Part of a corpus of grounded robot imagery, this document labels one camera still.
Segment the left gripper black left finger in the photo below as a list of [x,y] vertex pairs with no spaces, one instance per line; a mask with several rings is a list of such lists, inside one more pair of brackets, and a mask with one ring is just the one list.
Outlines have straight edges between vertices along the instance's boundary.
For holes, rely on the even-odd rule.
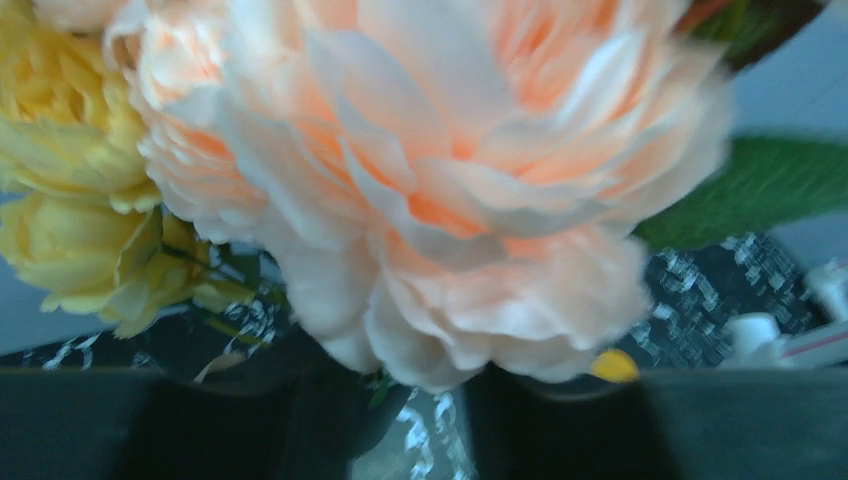
[[349,479],[405,397],[377,407],[351,375],[261,387],[152,370],[3,369],[5,479]]

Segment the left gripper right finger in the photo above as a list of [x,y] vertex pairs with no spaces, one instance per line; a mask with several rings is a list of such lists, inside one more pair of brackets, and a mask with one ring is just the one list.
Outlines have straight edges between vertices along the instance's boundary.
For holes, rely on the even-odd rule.
[[465,387],[484,479],[843,479],[847,372],[653,370],[569,398],[492,368]]

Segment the yellow rose stem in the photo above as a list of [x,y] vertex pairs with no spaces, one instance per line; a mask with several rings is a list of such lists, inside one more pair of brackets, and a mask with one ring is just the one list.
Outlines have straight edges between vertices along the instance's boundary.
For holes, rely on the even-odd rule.
[[283,300],[250,243],[269,207],[170,107],[222,78],[221,1],[1,5],[1,255],[45,312],[130,338],[168,307]]

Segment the peach rose stem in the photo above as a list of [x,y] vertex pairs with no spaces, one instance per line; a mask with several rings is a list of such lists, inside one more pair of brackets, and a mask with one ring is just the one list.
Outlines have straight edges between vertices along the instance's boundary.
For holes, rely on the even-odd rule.
[[649,249],[847,203],[835,143],[733,137],[687,1],[37,1],[93,34],[164,206],[277,263],[345,367],[441,393],[589,369]]

